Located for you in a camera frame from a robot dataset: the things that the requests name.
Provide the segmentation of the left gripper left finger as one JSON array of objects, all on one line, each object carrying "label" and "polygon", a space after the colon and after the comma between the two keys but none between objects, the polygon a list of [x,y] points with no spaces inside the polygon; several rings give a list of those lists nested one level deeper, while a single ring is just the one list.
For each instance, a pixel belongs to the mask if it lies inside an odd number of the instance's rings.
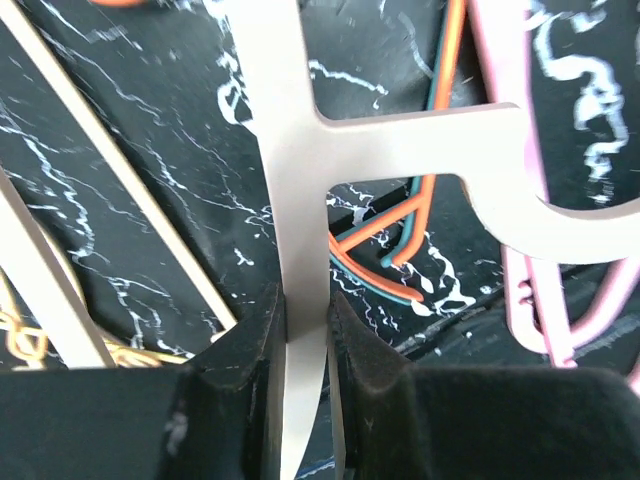
[{"label": "left gripper left finger", "polygon": [[6,372],[5,479],[276,479],[285,301],[179,366]]}]

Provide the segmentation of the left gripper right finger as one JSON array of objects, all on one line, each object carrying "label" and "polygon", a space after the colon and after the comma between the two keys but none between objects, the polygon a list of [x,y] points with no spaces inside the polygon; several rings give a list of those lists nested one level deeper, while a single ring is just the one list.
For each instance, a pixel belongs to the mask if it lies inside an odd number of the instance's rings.
[{"label": "left gripper right finger", "polygon": [[340,479],[635,479],[639,399],[602,369],[431,367],[328,311]]}]

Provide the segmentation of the beige plastic hanger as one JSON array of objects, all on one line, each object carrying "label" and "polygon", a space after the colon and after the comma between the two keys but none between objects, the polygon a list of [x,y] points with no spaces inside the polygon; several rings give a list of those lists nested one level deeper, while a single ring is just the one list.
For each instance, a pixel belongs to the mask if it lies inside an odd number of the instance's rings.
[{"label": "beige plastic hanger", "polygon": [[[513,103],[329,121],[315,106],[297,1],[232,1],[226,8],[255,122],[287,308],[267,479],[295,476],[321,392],[330,296],[325,198],[333,185],[453,174],[485,229],[527,256],[594,264],[639,252],[639,199],[579,211],[537,197],[523,159],[529,116]],[[1,21],[213,310],[222,300],[203,268],[15,1],[1,1]],[[1,235],[1,266],[66,365],[114,365],[2,169],[1,218],[11,229]]]}]

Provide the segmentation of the pink flat plastic hanger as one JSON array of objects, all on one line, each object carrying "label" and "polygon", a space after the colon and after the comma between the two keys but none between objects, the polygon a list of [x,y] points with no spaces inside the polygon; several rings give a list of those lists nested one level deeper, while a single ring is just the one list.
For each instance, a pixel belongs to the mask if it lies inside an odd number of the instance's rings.
[{"label": "pink flat plastic hanger", "polygon": [[[530,44],[523,1],[471,1],[470,19],[488,99],[511,101],[527,114],[524,165],[535,192],[548,198],[530,88]],[[587,312],[569,321],[559,265],[501,247],[507,324],[526,349],[574,368],[574,352],[602,335],[639,281],[639,258],[610,267]]]}]

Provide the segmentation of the orange plastic curved hanger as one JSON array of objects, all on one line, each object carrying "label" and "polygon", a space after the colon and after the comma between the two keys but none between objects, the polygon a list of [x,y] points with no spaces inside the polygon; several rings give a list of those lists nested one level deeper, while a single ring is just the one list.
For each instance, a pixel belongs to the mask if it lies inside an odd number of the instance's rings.
[{"label": "orange plastic curved hanger", "polygon": [[[1,329],[6,332],[7,351],[24,363],[19,369],[44,369],[49,350],[49,337],[41,328],[27,326],[14,305],[1,305]],[[164,364],[183,364],[186,359],[176,355],[141,350],[126,346],[120,340],[100,330],[101,338],[113,361],[124,368],[156,368]]]}]

